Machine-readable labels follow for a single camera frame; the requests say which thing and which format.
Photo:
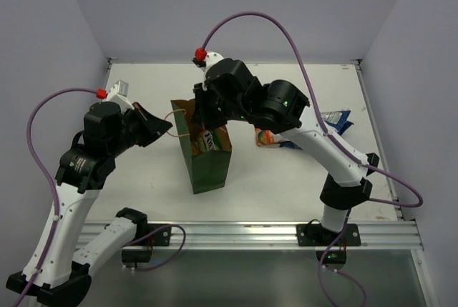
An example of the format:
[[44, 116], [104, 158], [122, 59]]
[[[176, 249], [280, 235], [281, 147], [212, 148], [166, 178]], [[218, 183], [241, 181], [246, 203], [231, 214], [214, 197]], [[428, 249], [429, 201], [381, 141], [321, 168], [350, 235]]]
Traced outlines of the orange snack packet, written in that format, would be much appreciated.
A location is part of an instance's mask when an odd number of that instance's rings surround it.
[[270, 130], [255, 128], [255, 143], [259, 147], [280, 147], [281, 143], [288, 140], [281, 135], [276, 135]]

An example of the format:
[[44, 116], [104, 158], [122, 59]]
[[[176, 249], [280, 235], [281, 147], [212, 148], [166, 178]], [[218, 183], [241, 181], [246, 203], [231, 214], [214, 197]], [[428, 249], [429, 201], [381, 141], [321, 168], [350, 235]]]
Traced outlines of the green paper bag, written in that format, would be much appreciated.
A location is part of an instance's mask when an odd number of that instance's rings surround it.
[[221, 149], [201, 153], [197, 138], [204, 129], [191, 121], [195, 101], [176, 99], [170, 103], [172, 111], [169, 114], [175, 119], [175, 130], [170, 135], [180, 142], [193, 194], [224, 187], [233, 149], [227, 127], [222, 126], [214, 130]]

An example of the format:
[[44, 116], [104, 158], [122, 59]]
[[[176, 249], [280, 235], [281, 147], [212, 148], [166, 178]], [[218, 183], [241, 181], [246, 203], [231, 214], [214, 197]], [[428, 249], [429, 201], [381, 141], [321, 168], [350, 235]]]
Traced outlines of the blue snack packet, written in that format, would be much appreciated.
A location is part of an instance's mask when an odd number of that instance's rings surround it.
[[[351, 126], [354, 125], [353, 122], [350, 122], [348, 120], [344, 121], [343, 123], [332, 123], [332, 122], [328, 122], [326, 121], [326, 124], [333, 128], [335, 131], [337, 131], [337, 133], [342, 136], [344, 132], [346, 132]], [[288, 141], [282, 141], [280, 143], [280, 147], [285, 147], [285, 148], [291, 148], [291, 149], [295, 149], [295, 150], [300, 150], [301, 148], [295, 144], [294, 142], [291, 142], [290, 140]]]
[[342, 135], [354, 125], [353, 122], [349, 121], [350, 114], [351, 110], [339, 110], [322, 112], [321, 117], [327, 125], [334, 128], [339, 135]]

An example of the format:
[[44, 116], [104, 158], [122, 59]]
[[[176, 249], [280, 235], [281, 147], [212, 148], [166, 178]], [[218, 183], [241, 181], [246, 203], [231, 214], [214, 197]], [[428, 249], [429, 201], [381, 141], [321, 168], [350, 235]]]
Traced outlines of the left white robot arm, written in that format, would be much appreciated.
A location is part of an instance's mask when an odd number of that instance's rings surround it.
[[8, 277], [6, 288], [45, 306], [78, 306], [100, 267], [124, 245], [147, 237], [147, 215], [123, 208], [101, 234], [77, 248], [116, 158], [131, 147], [152, 144], [171, 127], [138, 103], [126, 108], [116, 102], [93, 104], [51, 180], [53, 205], [34, 254], [22, 271]]

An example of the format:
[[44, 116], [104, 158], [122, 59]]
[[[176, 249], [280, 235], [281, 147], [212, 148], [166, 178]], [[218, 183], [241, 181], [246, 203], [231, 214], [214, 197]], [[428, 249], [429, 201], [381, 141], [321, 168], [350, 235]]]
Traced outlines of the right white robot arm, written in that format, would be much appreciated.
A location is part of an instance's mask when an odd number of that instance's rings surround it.
[[378, 164], [378, 155], [359, 152], [327, 127], [309, 98], [286, 80], [261, 84], [245, 63], [215, 52], [194, 58], [193, 64], [204, 73], [202, 82], [193, 87], [193, 123], [214, 130], [229, 121], [247, 122], [299, 146], [328, 173], [320, 194], [321, 226], [341, 232], [350, 209], [370, 197], [367, 177], [370, 165]]

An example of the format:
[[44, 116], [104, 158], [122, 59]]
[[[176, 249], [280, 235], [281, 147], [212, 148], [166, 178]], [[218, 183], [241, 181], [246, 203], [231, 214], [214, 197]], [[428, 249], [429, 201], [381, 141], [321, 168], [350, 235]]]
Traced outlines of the green white snack bar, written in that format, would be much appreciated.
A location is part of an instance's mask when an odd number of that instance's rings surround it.
[[214, 130], [202, 131], [198, 138], [198, 147], [201, 153], [217, 151], [221, 149], [221, 144]]

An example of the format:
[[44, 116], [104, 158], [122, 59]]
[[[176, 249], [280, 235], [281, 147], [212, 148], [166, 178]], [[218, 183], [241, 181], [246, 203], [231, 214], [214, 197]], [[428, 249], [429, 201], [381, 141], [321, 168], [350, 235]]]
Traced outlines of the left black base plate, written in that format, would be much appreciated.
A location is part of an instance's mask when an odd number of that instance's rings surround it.
[[[133, 240], [138, 240], [161, 226], [163, 226], [163, 224], [149, 224], [148, 222], [143, 223], [140, 225], [140, 229], [137, 230]], [[122, 249], [122, 262], [125, 265], [133, 266], [136, 266], [139, 263], [148, 263], [152, 259], [153, 249], [155, 246], [167, 247], [170, 244], [170, 231], [171, 227], [164, 228], [158, 233], [151, 235], [149, 238], [136, 243], [135, 246], [140, 246], [139, 250]]]

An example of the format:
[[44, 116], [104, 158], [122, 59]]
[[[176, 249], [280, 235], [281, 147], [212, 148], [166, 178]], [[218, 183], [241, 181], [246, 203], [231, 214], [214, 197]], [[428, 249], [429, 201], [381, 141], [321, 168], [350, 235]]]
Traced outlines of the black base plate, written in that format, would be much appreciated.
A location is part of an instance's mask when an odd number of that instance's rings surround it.
[[[133, 240], [138, 240], [161, 226], [163, 226], [163, 224], [149, 224], [148, 222], [143, 223], [140, 225], [140, 229], [137, 230]], [[136, 243], [135, 246], [140, 246], [139, 250], [122, 249], [122, 262], [125, 265], [133, 266], [136, 266], [139, 263], [148, 263], [152, 259], [153, 249], [155, 246], [167, 247], [170, 244], [170, 231], [171, 227], [164, 228], [158, 233], [151, 235], [149, 238]]]
[[323, 247], [324, 250], [316, 250], [317, 260], [338, 270], [346, 264], [349, 247], [362, 245], [357, 224], [349, 223], [343, 231], [344, 234], [339, 236], [339, 233], [323, 228], [317, 219], [312, 219], [307, 224], [297, 224], [296, 237], [300, 247]]

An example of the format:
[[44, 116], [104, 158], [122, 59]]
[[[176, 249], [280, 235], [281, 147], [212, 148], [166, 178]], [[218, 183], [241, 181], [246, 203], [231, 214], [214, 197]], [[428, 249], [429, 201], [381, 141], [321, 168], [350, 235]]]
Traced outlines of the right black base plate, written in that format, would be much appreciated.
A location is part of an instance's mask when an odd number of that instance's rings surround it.
[[349, 223], [343, 231], [344, 234], [339, 236], [339, 233], [323, 228], [317, 219], [312, 219], [307, 224], [297, 224], [296, 237], [300, 247], [323, 247], [324, 250], [316, 250], [317, 260], [338, 270], [346, 264], [349, 247], [362, 245], [357, 224]]

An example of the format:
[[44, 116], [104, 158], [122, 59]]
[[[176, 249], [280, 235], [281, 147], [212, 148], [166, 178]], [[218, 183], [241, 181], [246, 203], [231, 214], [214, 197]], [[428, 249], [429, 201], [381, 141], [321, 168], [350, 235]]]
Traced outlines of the aluminium mounting rail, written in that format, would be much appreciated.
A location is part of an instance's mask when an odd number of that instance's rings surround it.
[[[303, 246], [299, 222], [198, 222], [177, 221], [186, 232], [185, 250], [323, 250]], [[346, 242], [335, 249], [420, 250], [415, 222], [360, 221], [350, 224]]]

